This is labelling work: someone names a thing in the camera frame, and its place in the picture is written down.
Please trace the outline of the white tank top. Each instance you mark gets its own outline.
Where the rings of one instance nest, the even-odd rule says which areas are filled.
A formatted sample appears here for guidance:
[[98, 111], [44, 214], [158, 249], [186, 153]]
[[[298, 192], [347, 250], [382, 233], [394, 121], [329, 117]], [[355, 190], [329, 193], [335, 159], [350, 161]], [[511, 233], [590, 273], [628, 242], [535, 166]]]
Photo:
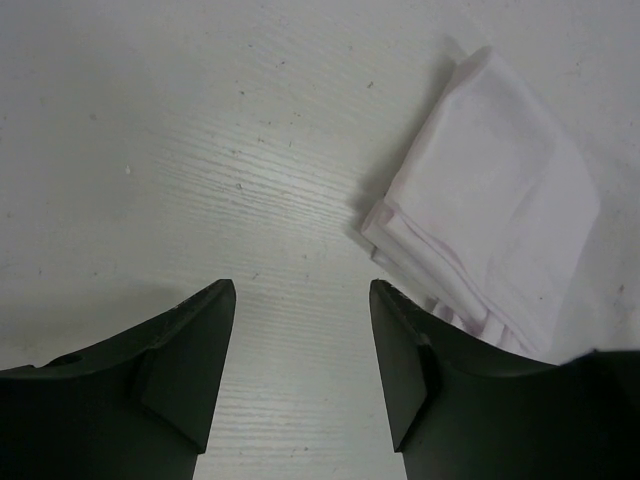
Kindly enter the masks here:
[[571, 136], [486, 46], [457, 66], [361, 232], [436, 317], [541, 359], [599, 210]]

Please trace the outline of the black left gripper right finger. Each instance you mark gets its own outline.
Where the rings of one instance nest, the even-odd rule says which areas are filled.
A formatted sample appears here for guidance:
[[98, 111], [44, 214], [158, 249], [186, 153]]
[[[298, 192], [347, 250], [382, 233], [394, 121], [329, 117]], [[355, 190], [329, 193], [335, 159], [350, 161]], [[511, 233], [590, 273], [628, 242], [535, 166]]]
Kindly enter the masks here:
[[394, 450], [411, 479], [635, 479], [639, 355], [505, 352], [384, 280], [370, 314]]

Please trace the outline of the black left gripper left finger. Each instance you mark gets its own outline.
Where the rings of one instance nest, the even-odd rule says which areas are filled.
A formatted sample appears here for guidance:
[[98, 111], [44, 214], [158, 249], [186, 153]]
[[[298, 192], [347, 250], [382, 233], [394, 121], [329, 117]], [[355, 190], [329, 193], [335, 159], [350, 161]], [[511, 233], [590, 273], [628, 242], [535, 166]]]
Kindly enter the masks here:
[[48, 364], [1, 374], [5, 479], [189, 479], [206, 451], [235, 288], [176, 307]]

